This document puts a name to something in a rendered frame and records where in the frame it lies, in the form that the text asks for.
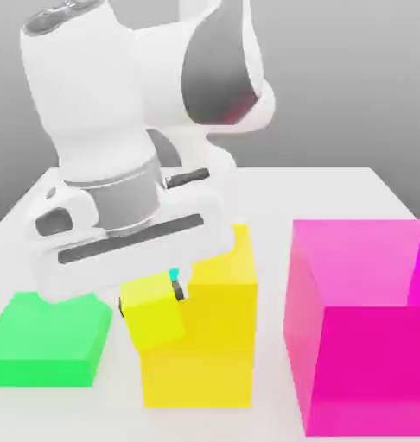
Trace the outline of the large pink box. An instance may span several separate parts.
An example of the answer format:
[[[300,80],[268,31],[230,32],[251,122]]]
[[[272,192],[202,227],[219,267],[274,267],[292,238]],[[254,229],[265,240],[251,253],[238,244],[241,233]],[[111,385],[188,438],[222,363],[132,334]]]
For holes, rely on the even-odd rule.
[[[420,219],[296,220],[283,336],[309,437],[420,437]]]

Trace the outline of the small yellow cube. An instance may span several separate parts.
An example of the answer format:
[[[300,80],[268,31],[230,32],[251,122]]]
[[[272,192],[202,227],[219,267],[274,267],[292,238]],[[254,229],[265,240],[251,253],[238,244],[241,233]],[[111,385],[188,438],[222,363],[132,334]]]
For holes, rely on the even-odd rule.
[[[136,351],[185,336],[179,301],[166,272],[120,285],[120,307]]]

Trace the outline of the large green box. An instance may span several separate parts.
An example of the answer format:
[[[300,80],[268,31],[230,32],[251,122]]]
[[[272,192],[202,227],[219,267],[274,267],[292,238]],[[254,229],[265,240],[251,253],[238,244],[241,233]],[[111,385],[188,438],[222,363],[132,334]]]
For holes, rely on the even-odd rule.
[[[14,294],[0,314],[0,387],[91,387],[111,319],[95,294],[58,303]]]

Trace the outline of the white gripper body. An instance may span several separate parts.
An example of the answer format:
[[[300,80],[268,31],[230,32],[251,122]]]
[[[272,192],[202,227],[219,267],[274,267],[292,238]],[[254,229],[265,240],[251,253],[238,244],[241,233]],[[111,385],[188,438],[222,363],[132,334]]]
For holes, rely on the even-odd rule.
[[[138,232],[106,237],[99,231],[39,249],[32,275],[41,297],[58,302],[228,253],[234,243],[228,204],[217,193],[172,193]]]

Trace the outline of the large yellow box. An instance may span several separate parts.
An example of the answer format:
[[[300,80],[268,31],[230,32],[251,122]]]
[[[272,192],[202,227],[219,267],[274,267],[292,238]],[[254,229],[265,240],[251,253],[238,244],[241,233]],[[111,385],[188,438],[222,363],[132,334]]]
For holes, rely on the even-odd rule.
[[[251,405],[258,281],[249,228],[233,229],[231,252],[193,266],[184,338],[140,354],[146,407]]]

